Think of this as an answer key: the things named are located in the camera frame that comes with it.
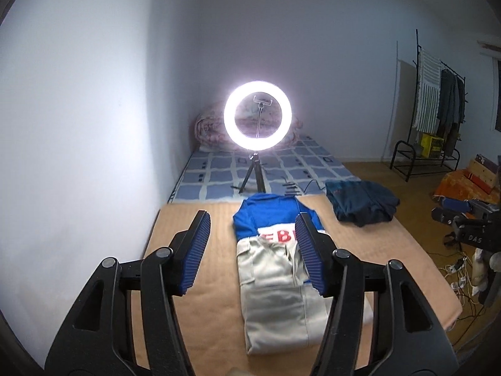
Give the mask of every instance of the power strip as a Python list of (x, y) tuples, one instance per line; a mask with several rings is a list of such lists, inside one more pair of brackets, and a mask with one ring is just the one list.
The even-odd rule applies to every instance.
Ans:
[(461, 270), (462, 268), (464, 268), (465, 264), (466, 264), (466, 257), (460, 258), (456, 262), (456, 264), (454, 264), (452, 266), (445, 266), (445, 271), (447, 271), (447, 273), (449, 273), (449, 274), (454, 274), (458, 270)]
[(457, 291), (459, 289), (463, 289), (466, 283), (467, 283), (466, 277), (461, 277), (459, 279), (459, 283), (457, 281), (450, 283), (450, 288), (452, 288), (454, 291)]

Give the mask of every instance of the ring light stand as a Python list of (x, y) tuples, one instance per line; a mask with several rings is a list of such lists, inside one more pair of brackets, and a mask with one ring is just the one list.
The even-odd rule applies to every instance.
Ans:
[[(273, 100), (257, 99), (256, 96), (254, 96), (254, 103), (257, 103), (257, 106), (259, 108), (259, 113), (257, 115), (257, 131), (255, 138), (245, 136), (236, 126), (235, 122), (235, 114), (237, 106), (241, 103), (241, 101), (245, 97), (256, 92), (264, 92), (272, 96), (278, 102), (282, 112), (282, 118), (279, 128), (275, 131), (275, 133), (271, 134), (271, 136), (266, 138), (259, 137), (259, 130), (261, 126), (261, 113), (262, 109), (264, 109), (264, 106), (271, 106)], [(235, 91), (228, 98), (225, 106), (224, 119), (225, 119), (225, 128), (230, 138), (239, 146), (254, 152), (250, 157), (249, 170), (245, 175), (242, 185), (240, 187), (233, 186), (233, 188), (238, 189), (239, 193), (242, 193), (245, 189), (247, 181), (249, 180), (252, 174), (252, 171), (254, 170), (256, 173), (257, 191), (266, 192), (265, 180), (262, 176), (262, 169), (258, 151), (262, 151), (267, 148), (273, 147), (274, 145), (278, 144), (287, 134), (287, 131), (289, 130), (289, 127), (291, 126), (292, 122), (292, 110), (289, 99), (287, 98), (285, 93), (282, 90), (280, 90), (280, 88), (271, 83), (264, 81), (248, 82), (240, 87), (237, 87)]]
[[(261, 113), (262, 109), (265, 106), (271, 106), (273, 100), (265, 100), (265, 99), (256, 99), (254, 96), (254, 103), (257, 103), (257, 107), (259, 109), (259, 113), (257, 114), (257, 131), (256, 131), (256, 138), (259, 138), (259, 127), (261, 125)], [(261, 163), (259, 161), (259, 154), (257, 151), (255, 151), (254, 154), (252, 154), (250, 157), (250, 166), (249, 169), (247, 170), (247, 174), (245, 175), (244, 181), (242, 182), (242, 186), (240, 187), (235, 187), (233, 186), (232, 188), (238, 189), (239, 193), (242, 193), (245, 189), (245, 185), (247, 184), (247, 181), (249, 180), (252, 170), (256, 172), (256, 183), (257, 183), (257, 191), (266, 193), (266, 187), (265, 187), (265, 179), (262, 177), (262, 169), (261, 169)]]

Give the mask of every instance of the clothes rack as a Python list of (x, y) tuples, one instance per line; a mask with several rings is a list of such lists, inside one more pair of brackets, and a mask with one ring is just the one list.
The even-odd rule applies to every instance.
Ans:
[[(439, 158), (426, 158), (426, 157), (421, 157), (418, 156), (416, 153), (416, 149), (414, 146), (410, 143), (410, 137), (412, 134), (413, 130), (413, 124), (414, 124), (414, 117), (416, 116), (416, 106), (417, 106), (417, 97), (418, 97), (418, 88), (419, 88), (419, 56), (421, 53), (422, 46), (419, 45), (419, 35), (418, 31), (416, 30), (416, 52), (417, 52), (417, 62), (414, 62), (416, 65), (416, 87), (415, 87), (415, 92), (414, 92), (414, 105), (412, 108), (412, 119), (410, 122), (409, 126), (409, 133), (407, 134), (407, 140), (399, 140), (395, 144), (395, 148), (393, 151), (393, 156), (391, 158), (391, 163), (390, 163), (390, 169), (395, 168), (398, 172), (403, 174), (405, 176), (405, 182), (409, 181), (409, 178), (412, 175), (432, 175), (432, 174), (441, 174), (444, 172), (450, 172), (450, 171), (456, 171), (457, 166), (459, 164), (459, 159), (460, 159), (460, 154), (459, 151), (454, 148), (452, 155), (445, 155), (444, 150), (442, 150), (440, 157)], [(455, 70), (453, 70), (449, 65), (447, 65), (445, 62), (440, 61), (442, 65), (447, 68), (449, 71), (451, 71), (455, 76), (459, 77), (464, 85), (466, 86), (466, 78), (458, 74)], [(399, 149), (400, 146), (404, 146), (404, 148), (409, 148), (409, 149)], [(405, 157), (406, 159), (410, 160), (410, 163), (408, 164), (398, 164), (395, 165), (395, 157), (397, 154), (400, 154), (401, 156)], [(446, 164), (445, 162), (447, 161), (455, 161), (454, 168)]]

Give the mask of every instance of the bed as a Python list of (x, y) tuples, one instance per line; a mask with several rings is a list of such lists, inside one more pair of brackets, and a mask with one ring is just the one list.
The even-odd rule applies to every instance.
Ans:
[[(294, 147), (260, 152), (267, 192), (285, 194), (285, 183), (293, 183), (297, 194), (323, 193), (327, 180), (358, 180), (329, 151), (309, 136), (301, 136)], [(249, 169), (249, 154), (242, 151), (195, 151), (189, 159), (169, 201), (241, 201), (256, 191), (254, 172), (248, 191), (238, 189)]]
[[(450, 327), (462, 311), (454, 292), (397, 219), (363, 228), (337, 221), (324, 194), (300, 196), (299, 200), (320, 216), (336, 245), (362, 260), (385, 264), (399, 259), (427, 297), (440, 323)], [(240, 202), (207, 200), (166, 204), (160, 211), (146, 255), (167, 246), (174, 234), (185, 230), (199, 209), (211, 215), (209, 242), (194, 286), (182, 298), (174, 298), (181, 332), (197, 376), (224, 375), (232, 367), (257, 376), (303, 376), (310, 374), (318, 346), (267, 356), (247, 356), (244, 321), (240, 311), (240, 288), (236, 265), (236, 239), (232, 216)], [(133, 336), (137, 363), (148, 367), (138, 292), (132, 296)], [(367, 364), (371, 325), (364, 326), (357, 367)]]

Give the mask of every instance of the hanging clothes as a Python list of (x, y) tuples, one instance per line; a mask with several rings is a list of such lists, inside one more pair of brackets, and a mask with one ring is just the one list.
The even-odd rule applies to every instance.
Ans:
[(439, 137), (446, 137), (453, 123), (459, 123), (459, 89), (457, 77), (448, 69), (442, 71), (440, 81), (440, 104), (438, 107)]
[(440, 81), (440, 105), (436, 135), (444, 139), (444, 154), (452, 155), (459, 138), (459, 127), (464, 121), (464, 82), (445, 69)]
[(421, 133), (435, 134), (440, 99), (442, 62), (421, 49), (418, 64), (417, 108), (413, 127)]

